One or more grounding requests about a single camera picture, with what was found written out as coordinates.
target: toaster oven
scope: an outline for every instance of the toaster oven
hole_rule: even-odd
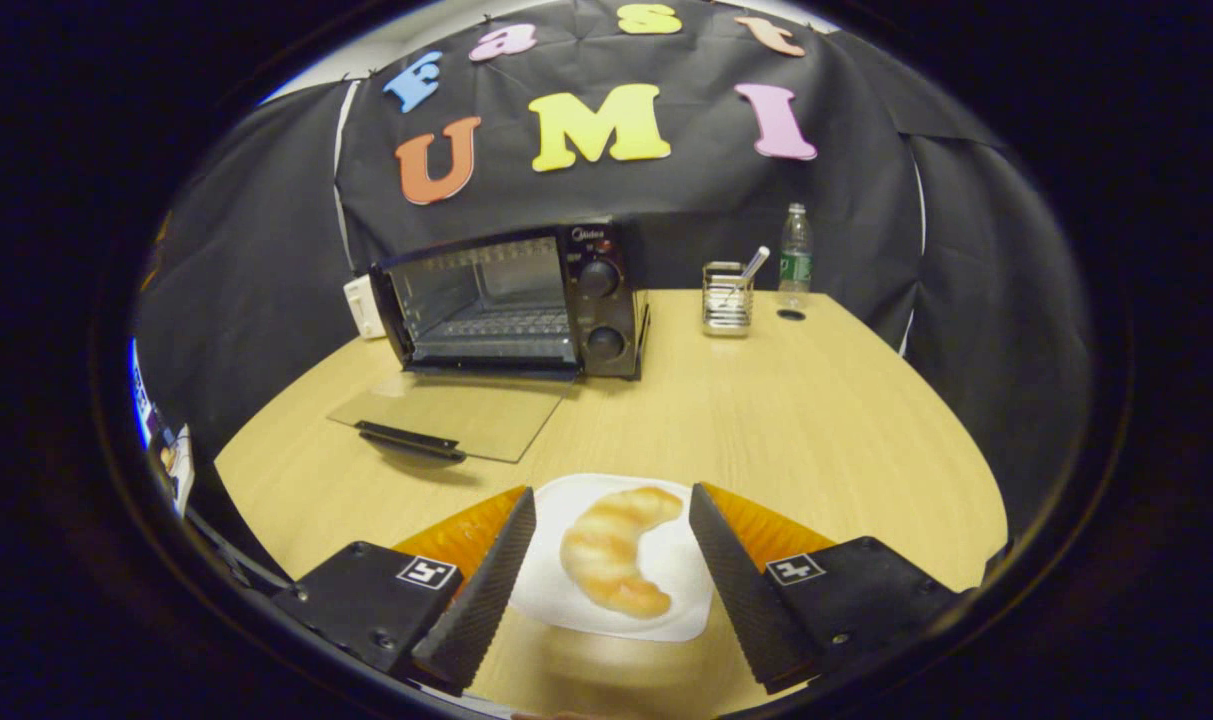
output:
[[[405,370],[637,378],[650,307],[619,224],[547,225],[400,255],[370,268]]]

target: wooden table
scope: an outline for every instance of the wooden table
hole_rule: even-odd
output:
[[[651,291],[642,382],[580,379],[516,464],[398,455],[328,419],[399,375],[387,341],[359,338],[274,398],[216,465],[295,577],[344,543],[391,545],[516,484],[588,472],[712,482],[838,542],[876,536],[955,592],[978,584],[1007,521],[962,424],[826,296],[796,322],[773,295],[757,292],[751,337],[711,338],[697,291]],[[524,712],[671,719],[767,701],[716,596],[690,642],[575,633],[509,607],[469,693]]]

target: white wall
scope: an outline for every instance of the white wall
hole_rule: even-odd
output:
[[[400,18],[392,19],[340,47],[279,87],[277,92],[266,97],[266,101],[303,87],[321,85],[321,82],[335,82],[344,78],[368,78],[370,70],[381,69],[403,55],[410,55],[420,47],[442,40],[442,38],[482,23],[483,15],[502,18],[517,10],[531,8],[534,5],[543,5],[548,1],[438,0],[428,5],[427,8],[403,15]],[[838,29],[833,23],[785,0],[736,0],[730,5],[752,8],[763,15],[775,15],[798,24],[811,24],[816,32]]]

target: foam letter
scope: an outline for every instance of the foam letter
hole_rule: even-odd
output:
[[[792,55],[795,58],[801,58],[802,55],[805,55],[805,50],[797,45],[790,45],[784,40],[785,38],[792,38],[792,32],[771,25],[767,18],[735,18],[735,22],[751,29],[753,38],[757,38],[758,42],[770,47],[776,53]]]
[[[402,97],[402,113],[409,113],[423,102],[426,97],[437,92],[437,82],[429,82],[442,70],[437,68],[433,63],[442,58],[442,53],[437,50],[431,51],[423,56],[423,58],[416,59],[412,65],[406,68],[399,76],[392,78],[388,85],[383,86],[385,92],[394,92],[397,97]]]
[[[682,19],[667,5],[623,5],[616,10],[619,29],[630,35],[671,35],[682,29]]]
[[[477,47],[468,53],[468,58],[474,63],[482,63],[501,55],[525,53],[534,45],[536,42],[533,24],[509,25],[483,35],[482,40],[477,41]]]
[[[793,118],[793,109],[788,105],[788,101],[793,99],[793,91],[774,85],[741,82],[735,86],[735,92],[747,97],[757,114],[761,138],[753,143],[753,149],[767,158],[815,159],[818,152],[810,142],[802,139],[797,118]]]
[[[402,164],[402,195],[415,205],[428,205],[463,190],[473,177],[473,128],[479,124],[482,118],[461,118],[442,130],[442,135],[450,138],[451,167],[440,179],[428,177],[428,145],[433,133],[402,142],[395,152]]]
[[[667,158],[673,147],[664,142],[655,124],[657,95],[660,88],[653,85],[621,85],[610,91],[596,113],[569,92],[536,97],[529,108],[539,114],[539,155],[530,167],[542,173],[574,165],[575,154],[566,150],[566,138],[583,153],[583,159],[596,162],[611,132],[615,145],[610,147],[610,156],[616,160]]]

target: oven knob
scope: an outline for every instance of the oven knob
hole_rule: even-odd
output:
[[[619,286],[619,272],[615,265],[602,259],[593,259],[579,273],[579,291],[588,297],[606,297]]]
[[[615,328],[594,328],[585,350],[593,360],[614,360],[623,352],[623,336]]]

